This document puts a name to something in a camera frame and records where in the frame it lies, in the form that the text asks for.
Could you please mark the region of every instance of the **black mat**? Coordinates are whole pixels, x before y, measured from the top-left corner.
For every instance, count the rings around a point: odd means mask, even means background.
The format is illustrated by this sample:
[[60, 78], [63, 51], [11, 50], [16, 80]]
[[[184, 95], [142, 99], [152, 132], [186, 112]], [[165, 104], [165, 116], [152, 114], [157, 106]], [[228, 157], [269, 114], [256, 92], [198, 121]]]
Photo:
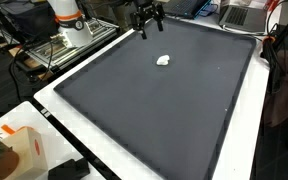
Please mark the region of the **black mat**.
[[171, 19], [146, 31], [55, 91], [162, 177], [210, 179], [255, 40]]

